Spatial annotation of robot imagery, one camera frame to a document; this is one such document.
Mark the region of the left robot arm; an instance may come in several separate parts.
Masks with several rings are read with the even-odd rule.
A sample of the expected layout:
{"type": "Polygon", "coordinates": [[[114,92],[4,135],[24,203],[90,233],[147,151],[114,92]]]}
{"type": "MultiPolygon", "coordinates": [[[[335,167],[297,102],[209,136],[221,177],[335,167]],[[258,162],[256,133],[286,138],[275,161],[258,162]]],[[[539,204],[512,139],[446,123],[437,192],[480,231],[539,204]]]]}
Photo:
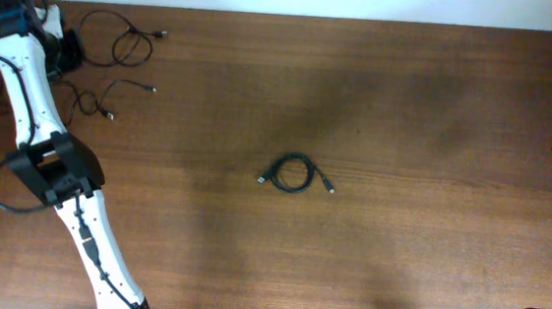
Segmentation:
{"type": "Polygon", "coordinates": [[[102,168],[70,134],[51,84],[86,59],[58,6],[0,0],[0,74],[16,126],[16,148],[0,161],[66,225],[92,284],[97,309],[150,309],[127,269],[109,225],[102,168]]]}

